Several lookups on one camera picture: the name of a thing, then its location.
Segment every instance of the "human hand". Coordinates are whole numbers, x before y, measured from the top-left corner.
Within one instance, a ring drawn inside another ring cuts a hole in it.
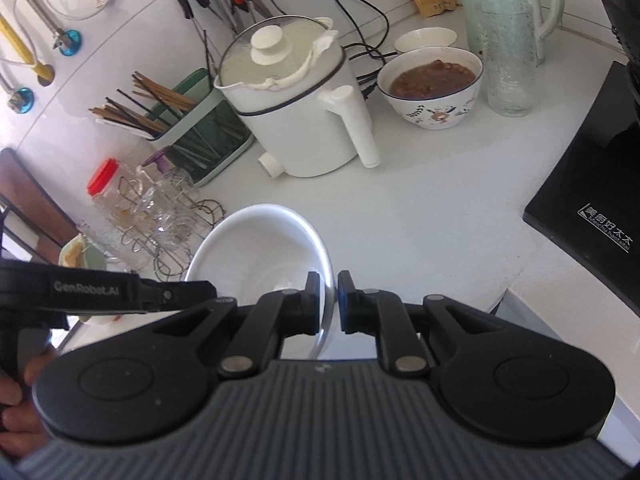
[[[29,361],[23,373],[25,384],[33,386],[44,367],[55,357],[55,350],[49,347],[44,354]],[[9,406],[2,411],[2,425],[6,429],[5,433],[0,433],[2,451],[22,458],[47,441],[31,396],[25,396],[8,375],[0,376],[0,403]]]

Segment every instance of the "yellow pipe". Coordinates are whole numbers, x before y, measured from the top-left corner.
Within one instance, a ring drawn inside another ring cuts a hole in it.
[[[11,43],[11,46],[18,53],[18,56],[20,56],[23,62],[26,64],[33,64],[33,55],[30,50],[2,15],[0,15],[0,32],[2,32],[9,43]],[[32,70],[47,84],[53,81],[54,73],[51,67],[43,65],[41,62],[36,60],[36,66],[34,66]]]

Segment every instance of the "red jar lid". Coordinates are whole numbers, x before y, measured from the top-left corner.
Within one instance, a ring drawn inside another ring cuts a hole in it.
[[[95,173],[86,185],[86,192],[89,196],[96,196],[100,193],[111,181],[116,171],[118,171],[118,161],[115,158],[105,160],[98,169],[95,170]]]

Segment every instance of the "clear glass cup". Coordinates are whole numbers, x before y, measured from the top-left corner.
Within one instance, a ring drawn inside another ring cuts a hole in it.
[[[476,4],[489,106],[507,117],[527,115],[536,102],[533,7],[518,0]]]

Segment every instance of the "bowl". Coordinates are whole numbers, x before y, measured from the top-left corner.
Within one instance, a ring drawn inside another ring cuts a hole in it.
[[[401,73],[437,59],[467,67],[476,75],[475,81],[453,94],[435,99],[405,99],[389,93],[391,83]],[[482,72],[482,61],[468,50],[452,46],[427,46],[401,54],[388,62],[378,73],[378,86],[385,99],[405,121],[425,130],[443,130],[458,124],[472,110],[480,91]]]
[[[275,204],[246,207],[220,222],[203,241],[186,280],[207,280],[219,296],[238,305],[255,304],[263,294],[305,288],[310,271],[320,274],[321,322],[316,336],[285,340],[285,358],[317,358],[334,314],[334,275],[318,233],[302,216]]]
[[[398,54],[404,54],[425,46],[455,46],[458,35],[450,28],[416,28],[400,36],[394,43]]]

